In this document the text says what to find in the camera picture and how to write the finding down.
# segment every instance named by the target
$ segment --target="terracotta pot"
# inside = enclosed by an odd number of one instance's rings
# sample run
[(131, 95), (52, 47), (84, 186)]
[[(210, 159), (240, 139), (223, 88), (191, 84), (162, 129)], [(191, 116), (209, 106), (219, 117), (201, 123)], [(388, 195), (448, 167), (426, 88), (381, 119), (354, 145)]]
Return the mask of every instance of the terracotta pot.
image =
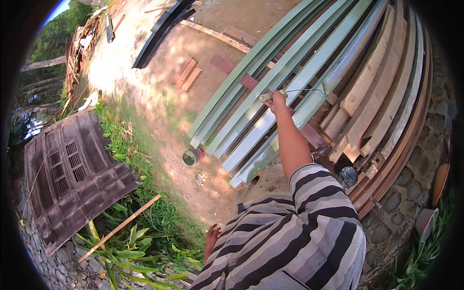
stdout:
[(420, 241), (425, 242), (425, 240), (430, 236), (433, 228), (433, 216), (435, 219), (438, 219), (438, 208), (435, 210), (424, 208), (419, 217), (416, 220), (416, 230), (419, 233)]
[(436, 207), (438, 204), (438, 200), (445, 187), (446, 179), (448, 179), (449, 171), (450, 165), (448, 163), (443, 164), (437, 170), (437, 175), (435, 176), (435, 182), (433, 184), (432, 207)]

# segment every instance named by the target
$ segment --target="hand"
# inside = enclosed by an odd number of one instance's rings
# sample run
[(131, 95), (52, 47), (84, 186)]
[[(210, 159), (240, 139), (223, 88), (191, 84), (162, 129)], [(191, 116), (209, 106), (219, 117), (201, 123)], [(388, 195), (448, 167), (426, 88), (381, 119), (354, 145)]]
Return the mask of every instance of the hand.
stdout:
[(214, 245), (216, 245), (216, 242), (218, 241), (219, 235), (222, 233), (220, 230), (220, 227), (216, 227), (218, 224), (214, 224), (211, 227), (209, 227), (208, 232), (206, 233), (206, 247), (205, 247), (205, 263), (209, 258), (209, 255), (211, 255), (211, 252), (214, 249)]
[(271, 109), (271, 112), (274, 115), (278, 114), (280, 111), (288, 111), (287, 105), (285, 104), (285, 99), (288, 97), (287, 94), (281, 94), (276, 89), (272, 90), (272, 99), (262, 102)]

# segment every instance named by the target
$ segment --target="striped shirt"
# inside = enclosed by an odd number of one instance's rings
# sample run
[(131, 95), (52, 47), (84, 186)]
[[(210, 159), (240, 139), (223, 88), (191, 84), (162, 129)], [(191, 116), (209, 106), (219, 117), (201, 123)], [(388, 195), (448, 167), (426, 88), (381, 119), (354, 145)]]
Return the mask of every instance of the striped shirt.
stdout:
[(340, 184), (310, 163), (290, 192), (244, 204), (190, 289), (356, 289), (366, 237)]

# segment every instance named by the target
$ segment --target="sky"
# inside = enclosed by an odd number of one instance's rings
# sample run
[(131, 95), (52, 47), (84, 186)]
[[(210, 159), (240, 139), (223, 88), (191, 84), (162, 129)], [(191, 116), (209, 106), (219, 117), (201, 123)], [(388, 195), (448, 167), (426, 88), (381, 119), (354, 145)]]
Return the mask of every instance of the sky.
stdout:
[(63, 0), (61, 1), (60, 4), (58, 4), (58, 6), (55, 8), (55, 10), (53, 10), (53, 12), (50, 14), (50, 16), (47, 18), (47, 20), (45, 21), (44, 25), (52, 20), (53, 18), (57, 17), (60, 13), (62, 13), (63, 11), (66, 11), (69, 9), (69, 2), (70, 0)]

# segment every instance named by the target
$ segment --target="dirt ground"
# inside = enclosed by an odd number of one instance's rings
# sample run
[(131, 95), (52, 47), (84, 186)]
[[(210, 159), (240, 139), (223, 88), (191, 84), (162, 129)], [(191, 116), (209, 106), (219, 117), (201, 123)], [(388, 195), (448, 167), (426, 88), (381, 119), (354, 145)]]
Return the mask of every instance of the dirt ground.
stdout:
[[(207, 156), (198, 166), (188, 168), (180, 160), (189, 139), (190, 128), (213, 93), (226, 79), (226, 74), (209, 64), (218, 54), (237, 64), (244, 53), (190, 27), (176, 25), (163, 40), (147, 68), (132, 69), (139, 51), (150, 35), (150, 29), (163, 11), (144, 13), (169, 3), (169, 0), (126, 0), (112, 14), (113, 23), (125, 14), (114, 41), (106, 36), (95, 47), (88, 69), (89, 83), (103, 90), (108, 99), (126, 98), (133, 103), (138, 118), (145, 120), (145, 131), (153, 138), (159, 159), (170, 181), (160, 181), (163, 187), (181, 192), (193, 216), (201, 222), (225, 224), (229, 219), (235, 190), (228, 185), (230, 176), (219, 160)], [(204, 0), (196, 8), (195, 21), (218, 32), (234, 26), (261, 38), (298, 0)], [(179, 91), (172, 84), (176, 69), (188, 57), (198, 61), (203, 70), (189, 92)], [(195, 181), (198, 173), (205, 174), (204, 186)]]

